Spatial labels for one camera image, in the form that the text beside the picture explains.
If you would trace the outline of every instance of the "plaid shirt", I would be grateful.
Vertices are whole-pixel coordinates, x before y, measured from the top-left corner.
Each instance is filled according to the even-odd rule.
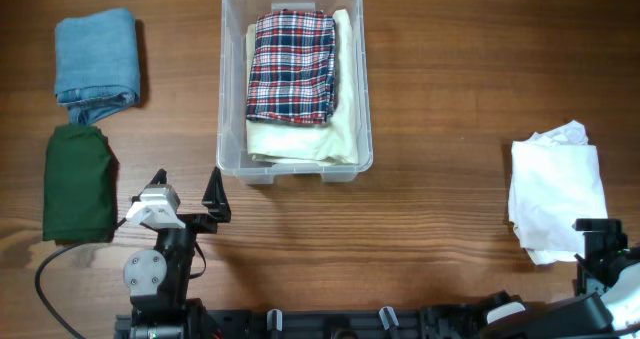
[[[260,17],[247,119],[326,123],[334,110],[335,44],[335,22],[322,12]]]

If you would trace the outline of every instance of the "green cloth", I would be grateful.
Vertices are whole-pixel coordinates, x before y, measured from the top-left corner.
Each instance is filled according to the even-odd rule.
[[[43,240],[109,239],[116,223],[111,159],[98,128],[56,128],[47,147]]]

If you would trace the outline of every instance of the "blue towel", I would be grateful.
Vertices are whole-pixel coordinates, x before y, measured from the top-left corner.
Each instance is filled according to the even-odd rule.
[[[140,69],[135,18],[125,8],[56,27],[58,104],[69,120],[89,125],[140,102]]]

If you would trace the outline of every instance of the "cloth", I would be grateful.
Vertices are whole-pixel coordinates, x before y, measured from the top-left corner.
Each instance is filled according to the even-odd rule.
[[[247,151],[255,161],[278,164],[315,163],[321,166],[358,164],[356,144],[355,78],[353,74],[353,33],[349,14],[333,14],[337,31],[337,101],[335,113],[326,125],[296,126],[288,123],[247,120]],[[247,77],[255,25],[247,30]]]
[[[572,121],[513,143],[509,220],[535,264],[584,257],[573,223],[607,218],[598,152],[587,142],[584,126]]]
[[[44,174],[43,240],[106,240],[115,230],[113,163],[93,126],[59,126],[49,139]]]
[[[140,101],[135,19],[111,9],[56,27],[58,104],[71,123],[92,124]]]
[[[335,40],[333,18],[322,12],[260,17],[247,119],[326,123],[334,112]]]

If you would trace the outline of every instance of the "crumpled white cloth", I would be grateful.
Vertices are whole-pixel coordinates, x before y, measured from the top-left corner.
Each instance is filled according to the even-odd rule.
[[[524,142],[513,142],[509,220],[535,264],[584,257],[578,218],[606,219],[596,147],[572,121]]]
[[[338,51],[335,112],[325,125],[299,126],[247,120],[247,152],[254,161],[315,163],[321,166],[358,164],[351,21],[344,9],[336,11],[333,19],[336,22]],[[247,83],[255,53],[255,33],[255,25],[250,25],[246,35]]]

